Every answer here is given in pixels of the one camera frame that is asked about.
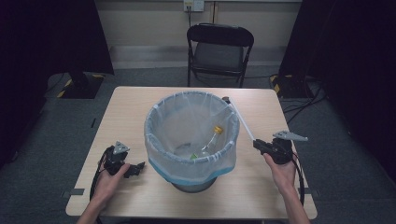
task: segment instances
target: black folding chair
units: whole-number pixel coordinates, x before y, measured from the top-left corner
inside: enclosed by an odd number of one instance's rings
[[[187,32],[189,42],[188,83],[191,85],[191,71],[236,77],[239,88],[244,84],[248,57],[254,37],[247,29],[213,23],[193,25]]]

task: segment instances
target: black cable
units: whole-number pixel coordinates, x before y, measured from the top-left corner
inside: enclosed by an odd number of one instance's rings
[[[289,159],[291,162],[293,162],[294,166],[296,167],[296,171],[299,177],[299,182],[300,182],[300,203],[304,206],[304,200],[305,200],[305,186],[304,186],[304,177],[303,177],[303,168],[297,164],[297,161],[293,158],[293,155],[299,160],[298,156],[293,152],[291,155],[288,153],[288,151],[283,148],[280,144],[273,142],[273,145],[276,146],[277,148],[281,148],[286,155],[289,156]]]
[[[191,7],[187,7],[187,14],[189,15],[189,26],[191,27]]]
[[[103,164],[105,155],[107,154],[107,151],[108,151],[108,150],[111,150],[111,147],[108,147],[108,148],[105,150],[105,152],[102,154],[101,159],[100,159],[99,162],[98,162],[98,168],[96,169],[95,176],[93,177],[93,181],[92,181],[92,184],[91,184],[90,200],[92,199],[93,194],[95,193],[95,188],[96,188],[96,183],[97,183],[98,177],[99,177],[99,175],[105,170],[105,169],[100,170],[100,167],[101,167],[102,164]],[[102,224],[102,220],[101,220],[99,217],[97,217],[97,218],[96,218],[96,223]]]
[[[327,98],[327,96],[325,95],[325,96],[323,96],[322,98],[320,98],[319,100],[317,100],[317,101],[315,101],[315,102],[312,102],[312,103],[309,104],[309,105],[315,105],[315,104],[317,104],[317,103],[319,103],[319,102],[325,100],[326,98]],[[287,110],[287,111],[285,111],[284,113],[289,113],[289,112],[291,112],[291,111],[298,110],[298,109],[301,109],[301,108],[303,107],[303,105],[290,105],[290,106],[288,106],[288,107],[292,107],[292,106],[298,106],[298,107],[297,107],[297,108],[294,108],[294,109]]]
[[[314,104],[314,101],[315,101],[315,99],[318,97],[318,95],[319,95],[321,89],[322,89],[322,85],[320,85],[320,87],[318,88],[318,90],[317,90],[317,92],[315,93],[314,97],[313,97],[307,104],[303,105],[303,106],[300,108],[300,110],[297,111],[297,112],[287,121],[288,124],[289,124],[295,117],[297,117],[297,115],[300,114],[305,108],[307,108],[309,105],[313,105],[313,104]]]
[[[212,13],[212,23],[215,23],[215,15],[216,15],[216,2],[213,2],[213,13]]]
[[[301,101],[300,101],[300,103],[301,103],[300,105],[288,105],[288,106],[286,106],[286,107],[283,109],[283,113],[286,114],[286,113],[289,113],[289,112],[291,112],[291,111],[301,109],[303,106],[309,104],[309,101],[304,101],[304,102],[301,102]]]

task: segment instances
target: black curtain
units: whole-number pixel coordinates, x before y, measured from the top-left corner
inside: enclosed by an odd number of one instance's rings
[[[319,78],[352,136],[394,181],[395,11],[394,0],[304,0],[279,71]]]
[[[114,74],[94,1],[0,1],[0,167],[44,104],[48,78],[69,71]]]

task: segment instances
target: plastic bag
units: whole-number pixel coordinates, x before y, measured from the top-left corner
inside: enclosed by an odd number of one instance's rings
[[[190,159],[213,135],[223,133],[216,153]],[[168,182],[200,185],[235,167],[239,119],[231,106],[218,96],[202,91],[183,91],[162,99],[150,109],[145,122],[148,161]]]

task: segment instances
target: chair backrest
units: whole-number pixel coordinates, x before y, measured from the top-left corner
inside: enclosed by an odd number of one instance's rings
[[[247,29],[214,23],[193,25],[187,32],[187,39],[190,46],[191,41],[250,48],[254,43],[253,34]]]

